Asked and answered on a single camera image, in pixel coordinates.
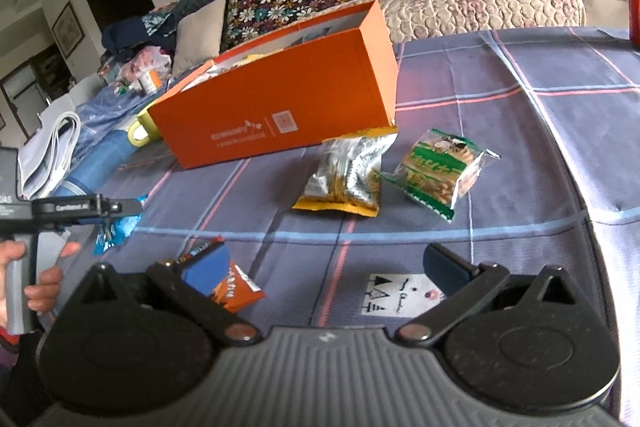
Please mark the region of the white folded papers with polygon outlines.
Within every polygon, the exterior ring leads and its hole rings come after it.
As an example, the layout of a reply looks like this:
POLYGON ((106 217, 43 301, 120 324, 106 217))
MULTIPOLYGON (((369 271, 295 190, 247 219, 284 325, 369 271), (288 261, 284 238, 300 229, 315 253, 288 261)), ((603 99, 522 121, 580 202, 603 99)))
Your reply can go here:
POLYGON ((29 200, 51 195, 70 171, 81 121, 73 110, 42 117, 41 127, 18 152, 22 195, 29 200))

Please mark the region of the red soda can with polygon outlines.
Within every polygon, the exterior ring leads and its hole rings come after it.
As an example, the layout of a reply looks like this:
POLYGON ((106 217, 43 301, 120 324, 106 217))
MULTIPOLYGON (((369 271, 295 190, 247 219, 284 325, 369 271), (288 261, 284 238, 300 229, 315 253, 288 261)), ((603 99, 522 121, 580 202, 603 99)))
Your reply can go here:
POLYGON ((640 48, 640 0, 628 0, 629 40, 640 48))

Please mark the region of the yellow green tape roll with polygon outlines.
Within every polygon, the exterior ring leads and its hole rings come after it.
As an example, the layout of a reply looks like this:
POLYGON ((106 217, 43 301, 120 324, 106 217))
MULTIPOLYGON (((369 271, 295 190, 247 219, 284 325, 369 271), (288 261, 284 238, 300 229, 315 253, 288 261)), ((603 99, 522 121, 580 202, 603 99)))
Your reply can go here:
POLYGON ((158 131, 147 107, 134 118, 134 121, 127 130, 127 136, 129 143, 137 148, 147 146, 150 143, 158 142, 162 139, 162 135, 158 131))

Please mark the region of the small framed wall picture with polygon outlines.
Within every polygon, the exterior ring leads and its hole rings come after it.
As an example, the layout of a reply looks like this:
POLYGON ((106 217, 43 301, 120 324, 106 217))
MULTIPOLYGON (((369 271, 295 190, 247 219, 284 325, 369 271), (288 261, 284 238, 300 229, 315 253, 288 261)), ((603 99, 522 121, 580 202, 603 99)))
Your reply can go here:
POLYGON ((73 5, 67 2, 52 25, 52 34, 64 58, 69 58, 82 40, 82 30, 73 5))

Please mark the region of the orange brown snack packet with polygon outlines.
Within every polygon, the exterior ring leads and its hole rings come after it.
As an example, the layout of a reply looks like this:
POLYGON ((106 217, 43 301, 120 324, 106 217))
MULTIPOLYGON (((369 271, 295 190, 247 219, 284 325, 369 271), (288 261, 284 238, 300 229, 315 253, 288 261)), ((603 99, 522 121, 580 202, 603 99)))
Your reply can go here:
POLYGON ((231 260, 220 236, 192 246, 169 266, 184 283, 232 313, 265 297, 262 288, 231 260))

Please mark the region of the green cookie packet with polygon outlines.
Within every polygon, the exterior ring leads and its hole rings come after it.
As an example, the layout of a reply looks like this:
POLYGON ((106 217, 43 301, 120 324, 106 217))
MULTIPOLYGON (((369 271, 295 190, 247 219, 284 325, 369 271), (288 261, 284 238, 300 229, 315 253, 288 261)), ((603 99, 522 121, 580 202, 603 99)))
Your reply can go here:
POLYGON ((392 172, 379 171, 378 175, 413 202, 451 222, 458 200, 471 191, 483 169, 500 158, 464 136, 432 128, 392 172))

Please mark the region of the blue rolled mat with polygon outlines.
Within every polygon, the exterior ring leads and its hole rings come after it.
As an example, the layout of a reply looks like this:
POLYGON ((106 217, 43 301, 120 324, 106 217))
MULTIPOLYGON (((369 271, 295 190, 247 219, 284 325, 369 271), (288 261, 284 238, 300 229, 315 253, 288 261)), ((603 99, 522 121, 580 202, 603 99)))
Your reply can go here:
POLYGON ((81 158, 78 164, 58 184, 52 196, 94 194, 110 179, 116 169, 125 164, 137 147, 129 141, 126 131, 114 130, 81 158))

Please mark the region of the blue plaid tablecloth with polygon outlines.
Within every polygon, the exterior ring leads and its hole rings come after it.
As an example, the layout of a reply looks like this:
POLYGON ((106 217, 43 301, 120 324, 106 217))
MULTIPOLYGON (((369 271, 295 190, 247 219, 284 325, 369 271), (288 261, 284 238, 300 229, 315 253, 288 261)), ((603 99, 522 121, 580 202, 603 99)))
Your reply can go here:
POLYGON ((116 265, 127 269, 195 236, 220 235, 266 298, 248 316, 376 338, 364 312, 376 273, 419 268, 427 243, 475 261, 534 272, 565 265, 616 332, 617 405, 639 420, 639 55, 619 35, 590 28, 482 31, 403 44, 396 166, 431 128, 460 134, 498 159, 446 222, 384 187, 378 217, 296 211, 317 164, 288 150, 181 171, 145 157, 115 190, 160 189, 116 265))

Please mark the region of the orange cardboard box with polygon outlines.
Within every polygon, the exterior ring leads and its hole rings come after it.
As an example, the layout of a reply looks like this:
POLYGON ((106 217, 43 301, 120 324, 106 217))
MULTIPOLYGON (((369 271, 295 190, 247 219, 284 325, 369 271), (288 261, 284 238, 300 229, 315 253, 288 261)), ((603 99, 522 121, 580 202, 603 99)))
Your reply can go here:
POLYGON ((383 11, 368 1, 206 61, 149 114, 189 169, 387 127, 395 119, 397 76, 383 11))

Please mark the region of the colourful blue snack packet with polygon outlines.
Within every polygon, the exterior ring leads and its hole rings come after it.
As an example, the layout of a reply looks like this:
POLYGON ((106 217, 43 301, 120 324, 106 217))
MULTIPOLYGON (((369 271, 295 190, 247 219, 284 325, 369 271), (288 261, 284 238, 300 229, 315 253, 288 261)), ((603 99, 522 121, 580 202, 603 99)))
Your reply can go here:
POLYGON ((142 218, 148 195, 115 200, 110 214, 98 228, 93 254, 104 255, 110 249, 122 245, 132 234, 142 218))

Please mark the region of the yellow silver snack bag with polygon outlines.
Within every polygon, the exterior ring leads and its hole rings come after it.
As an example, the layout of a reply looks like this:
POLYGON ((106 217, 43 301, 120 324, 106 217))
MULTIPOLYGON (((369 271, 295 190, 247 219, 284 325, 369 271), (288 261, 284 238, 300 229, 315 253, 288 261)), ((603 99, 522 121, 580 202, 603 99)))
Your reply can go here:
POLYGON ((397 132, 395 126, 373 128, 324 141, 318 167, 293 209, 376 217, 381 192, 378 172, 397 132))

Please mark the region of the beige pillow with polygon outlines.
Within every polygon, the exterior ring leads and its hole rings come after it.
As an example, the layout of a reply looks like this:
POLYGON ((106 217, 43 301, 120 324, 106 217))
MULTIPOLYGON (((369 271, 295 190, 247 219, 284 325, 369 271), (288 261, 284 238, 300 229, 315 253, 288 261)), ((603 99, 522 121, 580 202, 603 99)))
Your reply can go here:
POLYGON ((212 1, 178 23, 171 75, 177 77, 220 53, 226 3, 212 1))

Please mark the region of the beige quilted sofa cover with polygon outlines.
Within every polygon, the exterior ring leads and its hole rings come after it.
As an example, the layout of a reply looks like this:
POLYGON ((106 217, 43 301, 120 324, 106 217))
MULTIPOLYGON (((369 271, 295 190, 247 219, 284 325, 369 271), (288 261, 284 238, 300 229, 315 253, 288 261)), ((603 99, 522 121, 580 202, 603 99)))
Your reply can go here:
POLYGON ((585 26, 582 0, 378 0, 393 43, 482 30, 585 26))

